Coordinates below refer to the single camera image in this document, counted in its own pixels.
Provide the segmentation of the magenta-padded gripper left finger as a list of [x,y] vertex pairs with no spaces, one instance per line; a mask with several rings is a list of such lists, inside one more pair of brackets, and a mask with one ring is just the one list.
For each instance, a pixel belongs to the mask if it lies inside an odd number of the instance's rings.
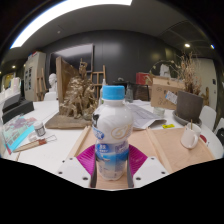
[[91,145],[78,156],[66,159],[56,174],[76,185],[95,188],[97,182],[95,146]]

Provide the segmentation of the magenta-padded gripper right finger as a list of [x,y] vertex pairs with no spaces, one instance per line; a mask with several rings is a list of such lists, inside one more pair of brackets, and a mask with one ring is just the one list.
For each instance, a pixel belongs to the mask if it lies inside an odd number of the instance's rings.
[[129,146],[127,160],[127,182],[129,188],[143,187],[168,174],[169,172],[156,157],[147,157],[133,145]]

